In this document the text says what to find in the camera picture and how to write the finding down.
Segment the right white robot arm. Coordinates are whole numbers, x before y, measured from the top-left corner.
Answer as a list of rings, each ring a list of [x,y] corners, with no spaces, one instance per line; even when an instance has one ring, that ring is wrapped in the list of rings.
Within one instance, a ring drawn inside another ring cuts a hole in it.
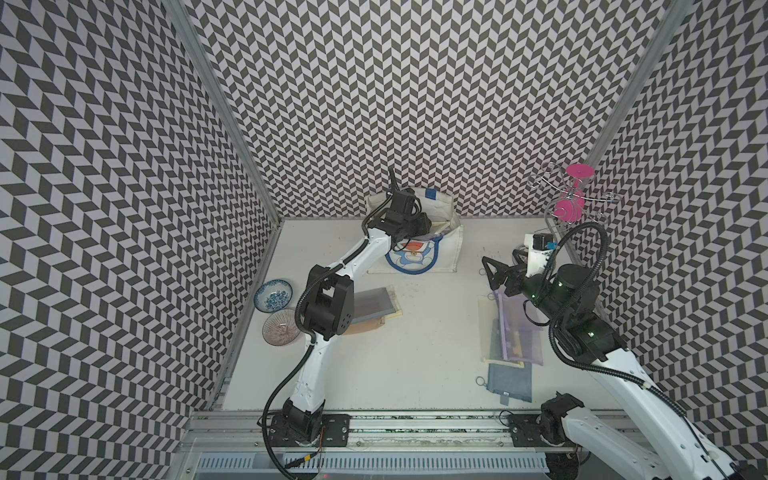
[[[582,231],[599,239],[594,263],[558,266],[568,241]],[[506,265],[489,257],[482,264],[492,290],[523,295],[546,317],[553,353],[565,365],[590,374],[622,407],[649,445],[643,447],[606,425],[583,401],[558,394],[541,406],[539,431],[552,446],[571,442],[582,447],[626,479],[760,479],[753,465],[740,464],[709,441],[646,373],[614,327],[595,310],[597,280],[606,260],[609,237],[599,223],[585,222],[548,249],[550,235],[536,234],[530,255],[544,254],[543,268],[528,274],[534,261]]]

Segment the white canvas bag blue handles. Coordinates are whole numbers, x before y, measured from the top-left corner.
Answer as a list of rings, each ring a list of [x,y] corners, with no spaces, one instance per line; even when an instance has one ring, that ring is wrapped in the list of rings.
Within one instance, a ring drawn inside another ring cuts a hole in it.
[[[463,226],[455,199],[433,188],[415,188],[422,211],[431,221],[428,234],[403,240],[377,260],[368,274],[455,273],[463,243]]]

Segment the pink trim mesh pouch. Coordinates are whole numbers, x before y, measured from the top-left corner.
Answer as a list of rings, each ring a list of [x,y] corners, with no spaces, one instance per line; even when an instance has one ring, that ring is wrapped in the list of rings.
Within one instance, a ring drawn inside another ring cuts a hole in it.
[[[357,335],[368,333],[383,327],[386,323],[384,318],[369,319],[364,322],[354,323],[344,332],[345,335]]]

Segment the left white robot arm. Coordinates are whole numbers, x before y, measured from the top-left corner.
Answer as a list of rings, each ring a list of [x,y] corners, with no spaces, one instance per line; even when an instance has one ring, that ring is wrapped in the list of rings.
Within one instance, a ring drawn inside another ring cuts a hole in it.
[[[300,441],[313,443],[323,436],[322,415],[329,352],[336,338],[351,325],[355,280],[364,276],[399,242],[427,234],[431,228],[431,221],[415,191],[398,185],[392,166],[388,168],[388,182],[385,200],[366,214],[361,222],[361,240],[338,261],[329,266],[316,265],[310,270],[305,290],[295,307],[294,323],[307,336],[308,343],[298,364],[269,395],[260,419],[265,450],[277,471],[286,479],[297,477],[290,471],[297,464],[284,464],[273,449],[268,423],[272,403],[278,393],[295,379],[294,392],[273,418]]]

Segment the small grey blue pouch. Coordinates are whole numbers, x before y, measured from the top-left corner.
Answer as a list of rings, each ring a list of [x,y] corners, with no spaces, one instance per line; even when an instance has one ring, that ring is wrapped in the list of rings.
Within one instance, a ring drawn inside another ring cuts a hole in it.
[[[512,399],[531,402],[533,369],[529,363],[522,368],[508,364],[489,364],[485,376],[475,378],[475,383],[487,391],[499,395],[501,403],[507,405]]]

